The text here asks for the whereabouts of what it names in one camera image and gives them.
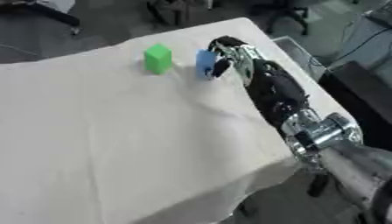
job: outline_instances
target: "gray floor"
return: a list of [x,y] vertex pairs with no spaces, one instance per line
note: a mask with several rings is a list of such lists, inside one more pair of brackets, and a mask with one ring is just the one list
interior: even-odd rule
[[[300,0],[300,4],[311,8],[308,18],[311,23],[310,35],[301,36],[298,24],[290,19],[282,19],[276,24],[273,37],[289,35],[311,54],[332,55],[339,48],[345,25],[381,0],[360,0],[358,5],[351,4],[350,1]],[[76,37],[69,35],[66,25],[31,13],[2,15],[0,45],[15,46],[36,53],[39,57],[2,47],[0,63],[58,57],[115,45],[127,39],[152,33],[249,16],[251,1],[224,0],[222,2],[221,7],[211,11],[206,10],[202,5],[193,6],[190,21],[177,27],[154,23],[145,10],[145,0],[77,0],[70,13],[80,18],[83,31]],[[261,16],[250,18],[263,29],[269,15],[266,12]]]
[[[297,24],[282,19],[276,25],[273,37],[289,35],[309,53],[333,55],[340,46],[344,27],[381,0],[360,0],[358,5],[350,0],[301,0],[310,6],[311,33],[300,35]],[[115,45],[127,39],[178,29],[175,26],[155,24],[145,11],[144,0],[77,0],[71,14],[79,17],[83,31],[71,37],[63,24],[37,17],[30,13],[2,15],[0,17],[0,63],[41,60],[71,53],[84,52],[102,46]],[[212,11],[201,6],[192,7],[191,20],[182,27],[212,23],[230,18],[248,17],[251,2],[225,0]],[[265,27],[268,13],[251,19]],[[38,56],[16,52],[1,45],[14,46]],[[250,215],[241,213],[227,223],[277,223],[277,224],[345,224],[352,223],[356,209],[344,201],[330,185],[319,199],[306,195],[311,176],[299,172],[282,185],[258,192],[247,200]]]

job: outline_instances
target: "wire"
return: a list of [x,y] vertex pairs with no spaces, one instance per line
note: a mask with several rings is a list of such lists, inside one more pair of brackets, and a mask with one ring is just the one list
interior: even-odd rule
[[16,52],[20,52],[20,53],[29,54],[29,55],[32,55],[32,56],[34,56],[34,57],[40,58],[40,59],[42,58],[40,55],[38,55],[38,54],[35,53],[35,52],[29,52],[29,51],[26,51],[26,50],[17,48],[17,47],[12,46],[12,45],[2,45],[2,44],[0,44],[0,47],[8,48],[8,49],[14,50],[14,51],[16,51]]
[[[333,60],[333,61],[331,62],[331,64],[333,64],[333,63],[335,63],[335,62],[337,62],[337,61],[339,61],[339,60],[344,59],[345,57],[351,55],[352,53],[355,53],[355,52],[358,51],[361,47],[363,47],[365,44],[367,44],[370,40],[374,39],[375,37],[379,36],[380,34],[386,32],[386,31],[389,31],[389,30],[391,30],[391,29],[390,29],[390,28],[385,28],[385,29],[383,29],[383,30],[381,30],[381,31],[378,31],[378,32],[374,33],[372,36],[370,36],[369,38],[367,38],[365,41],[363,41],[360,45],[356,46],[356,47],[355,47],[353,50],[351,50],[350,52],[347,52],[347,53],[343,54],[342,56],[338,57],[337,59]],[[311,65],[315,66],[315,67],[323,67],[323,65],[321,65],[321,63],[319,63],[319,62],[318,62],[318,64],[315,64],[315,63],[314,63],[314,59],[316,59],[316,58],[323,58],[323,57],[320,57],[320,56],[311,56],[311,58],[309,59],[309,63],[310,63]]]
[[342,59],[344,59],[345,57],[347,57],[348,55],[350,55],[350,54],[352,54],[352,53],[358,51],[361,47],[363,47],[365,44],[367,44],[370,40],[372,40],[373,38],[377,37],[378,35],[380,35],[380,34],[386,32],[386,31],[389,31],[389,30],[390,30],[390,28],[385,28],[385,29],[383,29],[383,30],[381,30],[381,31],[378,31],[377,33],[373,34],[373,35],[370,36],[368,39],[366,39],[365,41],[363,41],[362,44],[360,44],[360,45],[358,45],[357,47],[355,47],[352,51],[350,51],[350,52],[348,52],[348,53],[346,53],[346,54],[343,54],[342,56],[338,57],[334,62],[336,62],[336,61],[338,61],[338,60],[342,60]]

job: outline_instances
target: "robotic hand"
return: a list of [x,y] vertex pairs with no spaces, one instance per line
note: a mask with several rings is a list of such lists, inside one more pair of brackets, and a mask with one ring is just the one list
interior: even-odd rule
[[256,108],[305,168],[334,176],[368,223],[392,223],[392,153],[364,146],[360,127],[342,115],[322,120],[296,80],[253,46],[226,36],[213,40],[208,51],[219,58],[206,75],[218,78],[233,65]]

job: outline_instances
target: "office chair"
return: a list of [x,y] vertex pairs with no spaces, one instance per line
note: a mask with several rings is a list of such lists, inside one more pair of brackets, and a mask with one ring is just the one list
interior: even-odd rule
[[37,0],[0,0],[0,14],[13,13],[15,11],[33,11],[45,17],[54,19],[63,24],[71,26],[71,34],[76,35],[80,32],[81,21],[61,11],[55,10],[39,3]]
[[165,19],[161,12],[170,11],[174,16],[174,24],[181,25],[184,14],[185,19],[189,20],[190,2],[190,0],[154,0],[147,2],[147,10],[162,25],[169,25],[170,22]]
[[[359,0],[353,0],[353,4],[357,4]],[[251,15],[258,15],[261,11],[276,11],[267,22],[266,32],[272,33],[274,31],[274,25],[279,18],[292,18],[303,26],[302,35],[308,34],[308,24],[306,18],[309,15],[309,9],[307,7],[295,7],[295,0],[274,0],[272,3],[259,3],[252,7],[250,12]]]

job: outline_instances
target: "table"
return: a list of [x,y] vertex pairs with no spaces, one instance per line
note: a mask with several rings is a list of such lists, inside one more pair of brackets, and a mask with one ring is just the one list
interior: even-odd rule
[[[0,222],[184,224],[226,218],[298,168],[231,69],[196,77],[196,52],[232,35],[276,60],[326,116],[349,114],[246,18],[0,66]],[[161,42],[173,69],[143,69]]]

